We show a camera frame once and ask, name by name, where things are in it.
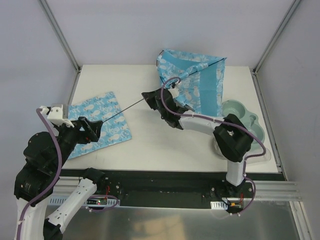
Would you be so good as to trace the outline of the blue patterned pet tent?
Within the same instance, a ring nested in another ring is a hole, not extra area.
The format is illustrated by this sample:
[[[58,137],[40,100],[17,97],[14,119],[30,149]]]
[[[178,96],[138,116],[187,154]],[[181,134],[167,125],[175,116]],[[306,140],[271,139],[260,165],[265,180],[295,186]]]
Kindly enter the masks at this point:
[[[221,117],[226,59],[164,49],[157,71],[164,83],[170,78],[179,78],[169,81],[165,88],[180,82],[179,96],[175,100],[182,106],[187,105],[198,114]]]

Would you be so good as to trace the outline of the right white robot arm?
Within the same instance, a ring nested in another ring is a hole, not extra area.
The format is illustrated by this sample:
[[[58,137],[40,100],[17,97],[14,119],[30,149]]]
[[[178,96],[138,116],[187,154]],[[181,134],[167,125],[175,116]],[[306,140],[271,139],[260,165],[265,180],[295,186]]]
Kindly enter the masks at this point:
[[[142,92],[141,95],[170,127],[213,136],[221,154],[227,159],[226,194],[234,198],[242,193],[245,182],[244,158],[251,149],[254,137],[236,115],[230,113],[223,118],[213,118],[196,114],[186,106],[179,106],[167,89],[159,88]]]

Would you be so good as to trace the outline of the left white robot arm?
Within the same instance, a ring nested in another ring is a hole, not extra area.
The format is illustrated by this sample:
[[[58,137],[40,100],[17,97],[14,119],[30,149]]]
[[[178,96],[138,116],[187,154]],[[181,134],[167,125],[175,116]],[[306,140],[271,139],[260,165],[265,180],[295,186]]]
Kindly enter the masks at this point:
[[[90,121],[81,116],[67,126],[40,117],[46,131],[34,134],[28,141],[23,155],[25,165],[17,174],[14,196],[17,203],[16,240],[61,240],[70,220],[93,194],[107,190],[106,175],[95,168],[87,168],[68,199],[56,210],[45,216],[53,189],[62,167],[77,144],[97,142],[103,122]]]

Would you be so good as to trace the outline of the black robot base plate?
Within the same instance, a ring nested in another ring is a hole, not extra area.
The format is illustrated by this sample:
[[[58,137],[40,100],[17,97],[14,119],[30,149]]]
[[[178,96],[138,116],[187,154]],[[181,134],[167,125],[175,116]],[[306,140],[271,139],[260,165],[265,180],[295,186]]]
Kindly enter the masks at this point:
[[[224,172],[104,170],[111,195],[122,207],[208,209],[211,202],[253,197],[249,182],[238,188]]]

